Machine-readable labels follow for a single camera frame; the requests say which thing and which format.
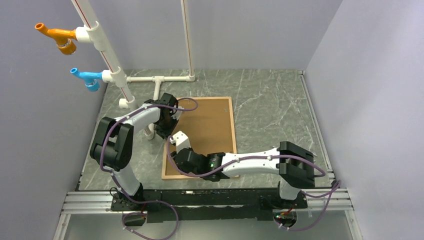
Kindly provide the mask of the wooden picture frame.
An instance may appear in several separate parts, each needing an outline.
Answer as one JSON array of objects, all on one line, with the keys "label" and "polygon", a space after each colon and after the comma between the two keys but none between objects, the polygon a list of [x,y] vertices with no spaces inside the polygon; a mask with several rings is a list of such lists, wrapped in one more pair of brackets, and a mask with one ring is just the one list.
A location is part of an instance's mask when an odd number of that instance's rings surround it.
[{"label": "wooden picture frame", "polygon": [[194,152],[237,153],[232,98],[230,96],[193,97],[198,106],[182,112],[172,134],[187,135]]}]

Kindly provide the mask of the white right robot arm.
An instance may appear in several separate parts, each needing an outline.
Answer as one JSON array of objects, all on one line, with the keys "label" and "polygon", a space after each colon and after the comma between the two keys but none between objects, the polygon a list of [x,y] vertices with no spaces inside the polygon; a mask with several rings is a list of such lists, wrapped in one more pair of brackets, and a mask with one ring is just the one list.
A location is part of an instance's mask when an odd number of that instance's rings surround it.
[{"label": "white right robot arm", "polygon": [[313,154],[290,141],[282,141],[279,147],[254,153],[217,152],[207,155],[196,153],[191,147],[183,147],[169,157],[182,175],[219,182],[248,174],[270,174],[280,177],[276,203],[289,207],[303,189],[315,188]]}]

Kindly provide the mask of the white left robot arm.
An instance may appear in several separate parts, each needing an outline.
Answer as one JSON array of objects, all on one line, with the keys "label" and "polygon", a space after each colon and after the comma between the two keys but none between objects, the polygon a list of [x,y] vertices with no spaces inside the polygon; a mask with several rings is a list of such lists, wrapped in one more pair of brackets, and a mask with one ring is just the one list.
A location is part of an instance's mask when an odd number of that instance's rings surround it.
[{"label": "white left robot arm", "polygon": [[143,185],[129,164],[134,135],[153,124],[153,134],[166,139],[179,121],[178,109],[179,101],[172,94],[164,93],[159,100],[146,100],[124,116],[103,117],[99,121],[89,155],[118,183],[117,192],[113,194],[118,205],[116,210],[121,207],[137,210],[145,201]]}]

